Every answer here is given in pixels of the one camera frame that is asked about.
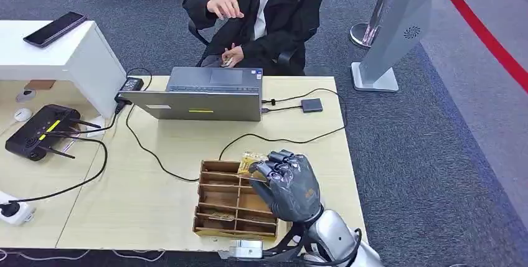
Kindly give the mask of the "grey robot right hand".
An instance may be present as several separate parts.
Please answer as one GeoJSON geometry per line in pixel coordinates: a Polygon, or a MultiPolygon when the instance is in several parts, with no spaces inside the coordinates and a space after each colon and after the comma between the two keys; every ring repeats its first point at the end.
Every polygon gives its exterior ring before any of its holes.
{"type": "Polygon", "coordinates": [[[257,174],[251,186],[276,218],[305,223],[322,211],[319,183],[305,155],[272,151],[266,160],[251,163],[248,171],[257,174]]]}

